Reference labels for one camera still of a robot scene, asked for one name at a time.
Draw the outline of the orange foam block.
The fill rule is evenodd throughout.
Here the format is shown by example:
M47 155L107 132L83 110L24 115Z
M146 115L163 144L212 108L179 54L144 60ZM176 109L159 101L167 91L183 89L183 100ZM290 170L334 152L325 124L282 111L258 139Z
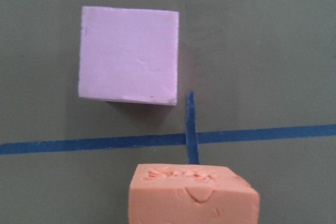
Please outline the orange foam block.
M129 188L129 223L258 223L260 195L231 169L139 164Z

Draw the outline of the short blue tape piece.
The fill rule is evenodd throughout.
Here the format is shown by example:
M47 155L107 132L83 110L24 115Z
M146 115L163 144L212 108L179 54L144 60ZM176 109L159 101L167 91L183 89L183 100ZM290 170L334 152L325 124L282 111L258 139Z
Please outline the short blue tape piece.
M196 132L196 107L193 91L190 91L187 96L185 137L188 163L193 165L199 165L200 159L198 153L198 138Z

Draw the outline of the long horizontal blue tape strip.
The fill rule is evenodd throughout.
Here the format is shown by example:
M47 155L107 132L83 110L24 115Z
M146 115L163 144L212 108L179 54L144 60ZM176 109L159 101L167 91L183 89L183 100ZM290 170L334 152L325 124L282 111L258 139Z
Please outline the long horizontal blue tape strip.
M280 140L335 136L335 125L279 127L269 129L200 132L200 144ZM143 135L78 140L33 141L1 144L1 155L108 150L116 148L185 145L184 134Z

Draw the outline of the pink foam block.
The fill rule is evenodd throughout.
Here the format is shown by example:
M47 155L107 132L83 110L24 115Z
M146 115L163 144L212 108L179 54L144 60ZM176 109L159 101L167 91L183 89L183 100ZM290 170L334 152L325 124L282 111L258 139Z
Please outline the pink foam block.
M78 95L176 105L179 13L84 6Z

